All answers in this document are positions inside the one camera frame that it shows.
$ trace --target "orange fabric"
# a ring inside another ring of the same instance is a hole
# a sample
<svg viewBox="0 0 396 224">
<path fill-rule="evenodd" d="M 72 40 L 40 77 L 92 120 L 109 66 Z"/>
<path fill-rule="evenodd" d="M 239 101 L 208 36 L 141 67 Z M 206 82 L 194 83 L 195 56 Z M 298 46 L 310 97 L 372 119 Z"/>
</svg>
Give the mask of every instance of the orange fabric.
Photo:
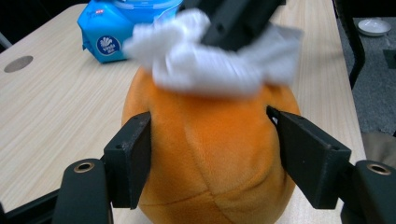
<svg viewBox="0 0 396 224">
<path fill-rule="evenodd" d="M 283 170 L 267 105 L 299 114 L 291 90 L 248 99 L 166 91 L 140 68 L 122 114 L 150 111 L 151 171 L 139 206 L 154 223 L 274 223 L 294 183 Z"/>
</svg>

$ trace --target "round hole in table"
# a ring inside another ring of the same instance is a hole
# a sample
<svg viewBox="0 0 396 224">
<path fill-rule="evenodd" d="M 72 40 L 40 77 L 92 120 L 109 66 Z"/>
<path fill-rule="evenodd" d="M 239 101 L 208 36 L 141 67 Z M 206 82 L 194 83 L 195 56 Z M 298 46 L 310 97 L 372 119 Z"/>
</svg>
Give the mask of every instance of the round hole in table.
<svg viewBox="0 0 396 224">
<path fill-rule="evenodd" d="M 14 60 L 11 63 L 9 63 L 6 66 L 6 68 L 4 69 L 4 71 L 6 73 L 13 73 L 13 72 L 19 71 L 22 68 L 29 65 L 29 63 L 31 63 L 32 60 L 33 60 L 33 56 L 30 56 L 30 55 L 20 57 L 19 59 Z"/>
</svg>

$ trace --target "blue box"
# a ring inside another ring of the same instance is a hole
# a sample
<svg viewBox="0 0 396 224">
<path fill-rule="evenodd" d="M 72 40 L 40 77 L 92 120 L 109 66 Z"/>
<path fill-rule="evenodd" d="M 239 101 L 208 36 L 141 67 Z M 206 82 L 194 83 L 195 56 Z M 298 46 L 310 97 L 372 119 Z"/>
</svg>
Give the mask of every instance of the blue box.
<svg viewBox="0 0 396 224">
<path fill-rule="evenodd" d="M 91 0 L 78 18 L 82 48 L 100 63 L 125 60 L 123 42 L 138 23 L 174 18 L 182 0 Z"/>
</svg>

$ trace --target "light wood tabletop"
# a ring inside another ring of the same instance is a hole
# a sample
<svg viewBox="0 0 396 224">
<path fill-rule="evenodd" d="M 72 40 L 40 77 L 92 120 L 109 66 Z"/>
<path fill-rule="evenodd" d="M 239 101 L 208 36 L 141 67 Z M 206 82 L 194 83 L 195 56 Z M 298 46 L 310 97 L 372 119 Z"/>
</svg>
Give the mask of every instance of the light wood tabletop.
<svg viewBox="0 0 396 224">
<path fill-rule="evenodd" d="M 100 64 L 82 50 L 70 7 L 0 54 L 0 201 L 6 212 L 61 185 L 64 169 L 99 159 L 120 129 L 123 102 L 139 64 Z M 289 0 L 272 21 L 304 30 L 292 90 L 302 115 L 365 159 L 332 1 Z M 18 68 L 15 60 L 30 61 Z M 296 189 L 278 223 L 340 223 Z M 113 209 L 116 223 L 149 223 L 140 210 Z"/>
</svg>

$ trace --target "white tissue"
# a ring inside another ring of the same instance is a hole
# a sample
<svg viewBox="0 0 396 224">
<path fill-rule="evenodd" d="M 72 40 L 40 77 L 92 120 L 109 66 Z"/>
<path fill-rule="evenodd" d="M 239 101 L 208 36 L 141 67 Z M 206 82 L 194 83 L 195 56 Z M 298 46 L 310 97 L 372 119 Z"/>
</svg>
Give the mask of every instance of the white tissue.
<svg viewBox="0 0 396 224">
<path fill-rule="evenodd" d="M 200 44 L 210 22 L 198 9 L 165 23 L 137 24 L 123 52 L 152 71 L 157 86 L 210 96 L 249 96 L 262 83 L 290 84 L 302 32 L 270 24 L 237 52 Z"/>
</svg>

